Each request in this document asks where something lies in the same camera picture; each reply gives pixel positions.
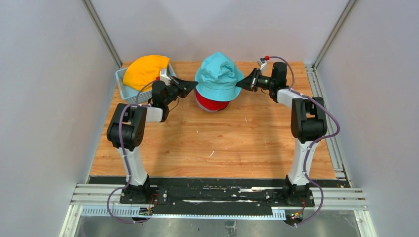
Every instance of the blue bucket hat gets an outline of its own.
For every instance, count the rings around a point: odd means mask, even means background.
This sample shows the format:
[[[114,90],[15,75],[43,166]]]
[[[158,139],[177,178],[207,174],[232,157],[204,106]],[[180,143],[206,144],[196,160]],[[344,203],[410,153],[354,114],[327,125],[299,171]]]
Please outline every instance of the blue bucket hat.
[[[195,74],[196,90],[203,97],[215,101],[232,101],[239,96],[236,83],[244,78],[236,64],[217,52],[206,58]]]

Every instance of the red hat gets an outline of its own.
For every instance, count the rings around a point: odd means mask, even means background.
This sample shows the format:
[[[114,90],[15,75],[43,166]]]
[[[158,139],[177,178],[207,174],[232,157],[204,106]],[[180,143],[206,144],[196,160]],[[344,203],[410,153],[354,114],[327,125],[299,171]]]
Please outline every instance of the red hat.
[[[198,105],[207,112],[216,112],[216,111],[225,109],[228,103],[230,103],[230,101],[215,101],[215,100],[207,99],[203,97],[202,95],[200,95],[200,93],[198,93],[196,90],[195,90],[195,96],[196,96]]]

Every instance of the white wall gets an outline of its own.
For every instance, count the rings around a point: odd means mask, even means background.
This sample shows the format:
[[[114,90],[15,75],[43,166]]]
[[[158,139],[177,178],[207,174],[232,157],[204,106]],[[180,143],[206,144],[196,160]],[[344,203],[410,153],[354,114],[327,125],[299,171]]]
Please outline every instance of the white wall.
[[[359,1],[318,70],[379,237],[418,235],[418,9]]]
[[[80,0],[0,3],[1,236],[58,236],[116,66]]]
[[[92,0],[123,61],[162,54],[313,63],[347,0]]]

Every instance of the wooden surface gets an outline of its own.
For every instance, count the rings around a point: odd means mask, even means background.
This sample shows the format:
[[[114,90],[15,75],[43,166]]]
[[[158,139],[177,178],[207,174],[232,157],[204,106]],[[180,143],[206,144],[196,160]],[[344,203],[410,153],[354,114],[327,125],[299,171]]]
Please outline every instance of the wooden surface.
[[[200,65],[172,62],[176,75],[186,80],[193,80]],[[295,90],[311,95],[304,64],[291,65]],[[237,62],[237,66],[245,76],[258,67],[249,62]],[[270,68],[265,75],[271,74]],[[290,84],[290,72],[287,78]],[[286,106],[273,102],[261,91],[245,90],[225,110],[216,113],[199,108],[193,92],[179,100],[166,122],[146,124],[141,151],[151,176],[284,178],[289,172],[294,138],[290,130],[291,110]],[[91,175],[125,175],[122,158],[106,139],[106,129],[118,103],[124,101],[117,87]],[[324,141],[314,155],[311,177],[335,178]]]

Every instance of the hat crown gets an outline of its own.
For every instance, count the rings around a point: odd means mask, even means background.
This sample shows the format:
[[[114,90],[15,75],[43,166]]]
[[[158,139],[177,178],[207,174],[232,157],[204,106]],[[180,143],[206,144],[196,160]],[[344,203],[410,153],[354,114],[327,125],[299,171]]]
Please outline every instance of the hat crown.
[[[202,62],[200,73],[201,83],[209,88],[220,88],[220,85],[235,86],[237,83],[236,69],[234,62],[218,52]]]

